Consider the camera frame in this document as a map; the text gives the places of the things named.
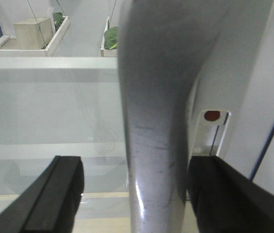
wooden box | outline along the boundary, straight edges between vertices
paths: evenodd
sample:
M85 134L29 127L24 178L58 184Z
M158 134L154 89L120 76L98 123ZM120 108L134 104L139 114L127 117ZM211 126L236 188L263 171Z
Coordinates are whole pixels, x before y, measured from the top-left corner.
M50 18L46 17L28 18L15 23L14 29L21 50L40 50L53 38Z

glass pane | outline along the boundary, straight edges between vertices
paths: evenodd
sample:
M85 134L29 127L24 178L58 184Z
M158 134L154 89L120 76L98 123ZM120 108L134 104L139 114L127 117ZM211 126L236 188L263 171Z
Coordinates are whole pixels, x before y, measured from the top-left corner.
M127 161L116 60L0 58L0 212L55 155L81 156L76 228L129 227Z

wire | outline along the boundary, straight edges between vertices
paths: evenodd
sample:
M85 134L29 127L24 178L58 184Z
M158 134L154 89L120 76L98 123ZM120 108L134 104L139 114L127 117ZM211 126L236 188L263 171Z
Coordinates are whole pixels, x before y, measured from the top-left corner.
M272 142L273 137L274 137L274 125L272 127L272 130L271 130L268 138L267 138L267 141L266 141L266 143L264 145L264 148L263 148L263 150L262 150L262 152L261 152L261 154L260 154L260 156L259 156L259 158L257 160L257 163L255 164L254 169L253 169L253 171L251 173L251 176L250 176L250 180L251 181L253 181L253 179L255 178L255 175L258 172L258 169L259 169L259 167L260 167L260 165L261 165L261 163L262 163L262 161L263 161L263 159L265 157L265 154L266 154L266 152L268 150L268 147L269 147L270 143Z
M39 27L39 31L40 31L40 34L41 34L41 36L42 36L42 39L43 39L44 45L45 45L45 47L46 47L46 43L45 43L45 40L44 40L44 37L43 37L42 31L41 31L41 23L39 23L39 22L38 22L38 20L37 20L37 18L35 17L34 11L33 11L32 7L31 7L30 3L29 3L29 0L27 0L27 3L28 3L28 4L29 4L29 6L30 6L30 9L31 9L32 14L33 14L33 16L34 16L34 18L35 18L35 21L36 21L36 23L37 23L37 25L38 25L38 27Z
M65 15L65 12L64 12L63 8L61 7L61 5L60 5L59 1L58 1L58 0L56 0L56 2L58 3L58 5L59 5L59 7L61 8L61 10L62 10L63 14Z
M108 23L108 29L109 29L110 24L111 24L111 19L112 19L112 17L113 17L113 13L114 13L114 9L115 9L116 2L117 2L117 0L115 0L114 6L113 6L112 14L111 14L111 17L110 17L110 20L109 20L109 23Z

green leaf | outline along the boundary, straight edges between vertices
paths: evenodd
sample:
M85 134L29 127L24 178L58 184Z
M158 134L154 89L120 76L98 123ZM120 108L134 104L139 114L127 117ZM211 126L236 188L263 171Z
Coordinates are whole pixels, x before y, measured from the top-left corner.
M112 27L104 33L104 48L113 50L117 48L118 27Z
M56 31L58 31L60 25L64 21L63 14L61 12L53 13L53 18L54 18L55 29Z

